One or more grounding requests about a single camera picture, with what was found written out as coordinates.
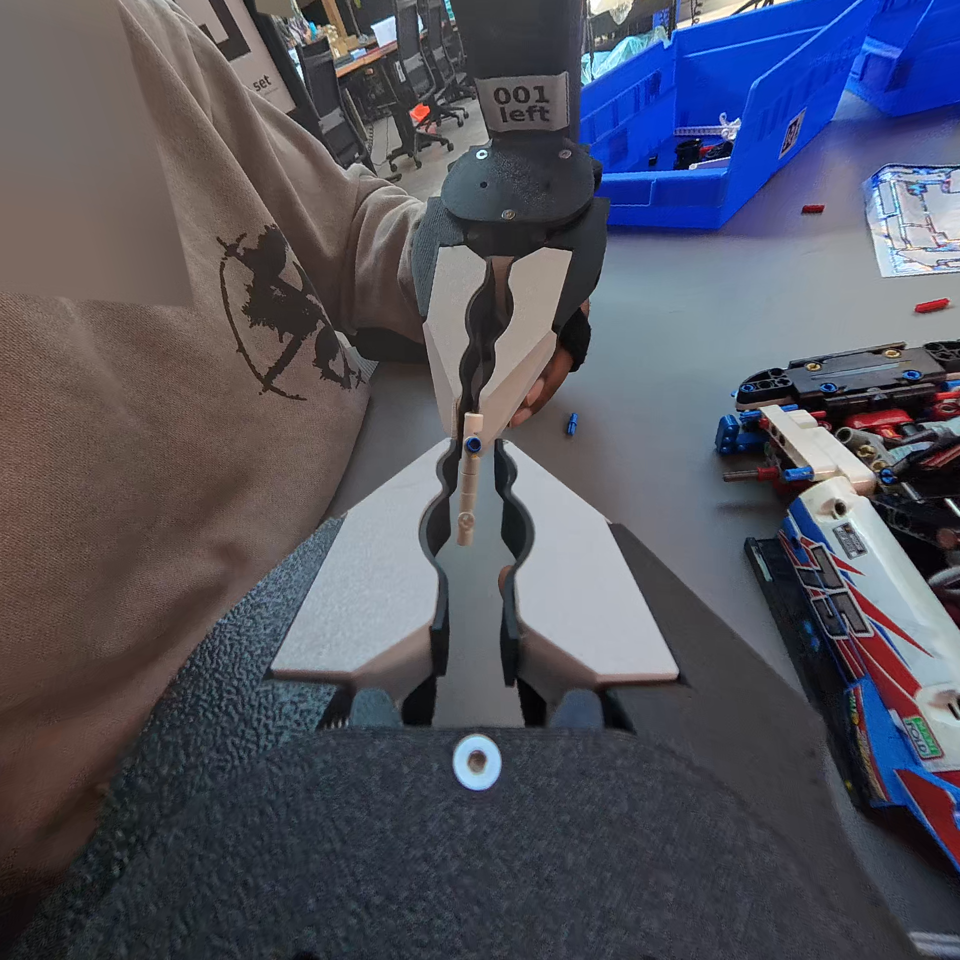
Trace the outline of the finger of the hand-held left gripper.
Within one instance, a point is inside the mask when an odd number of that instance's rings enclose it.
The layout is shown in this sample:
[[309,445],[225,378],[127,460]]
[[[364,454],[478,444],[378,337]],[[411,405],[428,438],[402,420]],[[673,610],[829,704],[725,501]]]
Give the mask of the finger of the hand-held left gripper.
[[477,412],[488,359],[481,334],[493,318],[492,295],[483,257],[467,246],[438,249],[423,334],[440,422],[452,439],[464,437],[466,414]]
[[511,264],[510,319],[492,342],[493,367],[479,393],[482,443],[493,443],[509,425],[554,354],[553,325],[571,259],[568,249],[544,247]]

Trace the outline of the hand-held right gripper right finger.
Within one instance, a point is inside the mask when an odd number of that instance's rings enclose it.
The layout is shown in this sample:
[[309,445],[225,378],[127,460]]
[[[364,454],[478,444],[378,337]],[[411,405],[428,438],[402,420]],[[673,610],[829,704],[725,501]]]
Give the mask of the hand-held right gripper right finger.
[[670,684],[680,667],[614,526],[515,444],[498,439],[500,538],[515,569],[503,601],[503,677],[522,712],[554,712],[573,690]]

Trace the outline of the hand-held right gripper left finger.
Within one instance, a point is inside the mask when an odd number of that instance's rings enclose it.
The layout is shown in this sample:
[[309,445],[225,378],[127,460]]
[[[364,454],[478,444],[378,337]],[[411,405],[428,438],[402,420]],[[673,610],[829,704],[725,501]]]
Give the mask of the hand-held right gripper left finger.
[[273,661],[270,678],[382,690],[434,712],[450,654],[451,537],[460,456],[435,444],[348,510]]

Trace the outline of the white brick connector piece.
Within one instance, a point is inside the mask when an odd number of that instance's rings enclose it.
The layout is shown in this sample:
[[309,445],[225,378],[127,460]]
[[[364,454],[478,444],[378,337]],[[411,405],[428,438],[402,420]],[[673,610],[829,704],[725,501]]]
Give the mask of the white brick connector piece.
[[[481,470],[482,454],[485,450],[482,437],[484,417],[482,414],[466,413],[462,423],[461,455],[459,459],[458,479],[458,515],[457,515],[457,545],[471,546],[474,542],[475,506],[477,499],[479,474]],[[476,434],[483,443],[483,450],[479,456],[469,455],[463,448],[466,437]]]

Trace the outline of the person's left forearm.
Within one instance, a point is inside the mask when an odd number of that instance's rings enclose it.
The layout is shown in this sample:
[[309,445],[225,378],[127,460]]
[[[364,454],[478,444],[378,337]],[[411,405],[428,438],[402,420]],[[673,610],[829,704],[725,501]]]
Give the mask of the person's left forearm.
[[426,206],[369,171],[319,159],[291,174],[285,216],[297,263],[333,327],[368,359],[426,351],[412,275],[412,246]]

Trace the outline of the grey desk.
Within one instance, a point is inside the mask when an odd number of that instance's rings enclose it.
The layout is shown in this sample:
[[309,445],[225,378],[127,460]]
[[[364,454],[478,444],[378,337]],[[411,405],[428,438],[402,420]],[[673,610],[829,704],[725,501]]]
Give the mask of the grey desk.
[[[782,515],[761,484],[726,484],[718,419],[742,378],[791,359],[958,338],[958,273],[882,278],[861,185],[888,163],[958,162],[958,106],[887,117],[844,93],[833,120],[716,232],[609,236],[581,370],[509,438],[608,520],[630,529],[795,689],[799,682],[743,553]],[[803,205],[825,205],[805,216]],[[918,315],[919,303],[951,306]],[[443,438],[428,371],[378,367],[331,514]],[[579,415],[566,436],[570,414]],[[486,461],[471,548],[450,542],[451,647],[438,682],[442,727],[520,726],[499,657],[500,499]],[[861,862],[909,931],[958,934],[953,875],[853,810],[829,783]]]

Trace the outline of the person's left hand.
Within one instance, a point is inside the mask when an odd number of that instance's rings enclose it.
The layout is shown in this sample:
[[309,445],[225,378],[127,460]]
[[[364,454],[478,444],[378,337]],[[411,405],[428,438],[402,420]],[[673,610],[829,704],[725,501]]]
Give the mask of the person's left hand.
[[564,384],[573,366],[570,352],[563,345],[557,345],[549,362],[511,417],[508,427],[519,427],[541,411]]

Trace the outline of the blue bin with square tag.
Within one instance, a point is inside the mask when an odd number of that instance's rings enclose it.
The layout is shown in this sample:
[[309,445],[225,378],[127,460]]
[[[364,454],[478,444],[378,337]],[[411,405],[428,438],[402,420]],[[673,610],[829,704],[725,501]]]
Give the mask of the blue bin with square tag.
[[[786,2],[674,33],[588,83],[581,140],[611,225],[716,230],[834,118],[879,2]],[[674,171],[678,127],[742,126],[726,167]]]

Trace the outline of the row of black office chairs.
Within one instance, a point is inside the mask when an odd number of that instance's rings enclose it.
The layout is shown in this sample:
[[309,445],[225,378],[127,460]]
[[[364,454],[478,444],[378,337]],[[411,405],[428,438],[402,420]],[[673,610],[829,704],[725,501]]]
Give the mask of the row of black office chairs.
[[442,20],[447,12],[442,2],[393,1],[385,21],[392,26],[387,42],[376,34],[374,47],[360,50],[350,63],[334,62],[338,91],[344,108],[354,106],[354,93],[363,110],[357,115],[360,137],[366,138],[366,123],[387,111],[399,136],[398,146],[382,160],[371,159],[375,171],[387,164],[387,179],[401,178],[397,160],[403,157],[423,167],[421,153],[433,144],[448,151],[453,142],[443,136],[447,119],[459,128],[469,119],[459,102],[472,96],[466,76],[451,64],[444,43]]

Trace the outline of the assorted brick pieces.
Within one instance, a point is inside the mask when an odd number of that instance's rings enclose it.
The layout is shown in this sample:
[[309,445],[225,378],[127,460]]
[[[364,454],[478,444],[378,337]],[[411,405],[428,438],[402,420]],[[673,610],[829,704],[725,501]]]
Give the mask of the assorted brick pieces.
[[742,118],[729,119],[725,112],[715,125],[679,126],[674,129],[674,171],[689,171],[729,165],[735,149]]

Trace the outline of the toy brick race car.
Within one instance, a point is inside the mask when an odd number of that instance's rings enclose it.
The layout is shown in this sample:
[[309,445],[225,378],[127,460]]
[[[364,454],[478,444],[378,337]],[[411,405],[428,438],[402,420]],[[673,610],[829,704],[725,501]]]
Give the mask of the toy brick race car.
[[745,553],[851,800],[959,866],[959,343],[820,353],[742,380],[726,483],[785,505]]

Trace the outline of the person's beige printed sweatshirt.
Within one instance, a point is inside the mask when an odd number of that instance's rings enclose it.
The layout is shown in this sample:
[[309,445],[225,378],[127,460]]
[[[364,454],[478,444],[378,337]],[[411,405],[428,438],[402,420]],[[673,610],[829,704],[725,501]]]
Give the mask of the person's beige printed sweatshirt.
[[173,2],[118,7],[193,297],[2,294],[3,938],[193,651],[316,529],[368,403],[283,232],[291,174],[344,168]]

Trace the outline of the white marker sign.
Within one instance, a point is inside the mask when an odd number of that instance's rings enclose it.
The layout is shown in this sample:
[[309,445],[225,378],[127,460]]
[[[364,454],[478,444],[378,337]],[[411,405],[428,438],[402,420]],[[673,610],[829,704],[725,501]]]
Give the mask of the white marker sign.
[[175,5],[215,44],[247,89],[284,114],[294,114],[295,100],[282,70],[245,2],[176,1]]

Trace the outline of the shiny sticker sheet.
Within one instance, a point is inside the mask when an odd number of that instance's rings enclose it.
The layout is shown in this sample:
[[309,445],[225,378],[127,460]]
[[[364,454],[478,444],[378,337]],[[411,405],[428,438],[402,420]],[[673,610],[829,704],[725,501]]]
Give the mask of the shiny sticker sheet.
[[862,194],[882,278],[959,272],[958,165],[888,164]]

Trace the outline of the large blue storage bin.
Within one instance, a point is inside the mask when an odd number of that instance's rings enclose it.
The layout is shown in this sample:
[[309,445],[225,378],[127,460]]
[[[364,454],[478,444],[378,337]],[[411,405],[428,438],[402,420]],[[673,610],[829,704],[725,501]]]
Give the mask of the large blue storage bin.
[[959,3],[882,1],[846,90],[892,117],[959,103]]

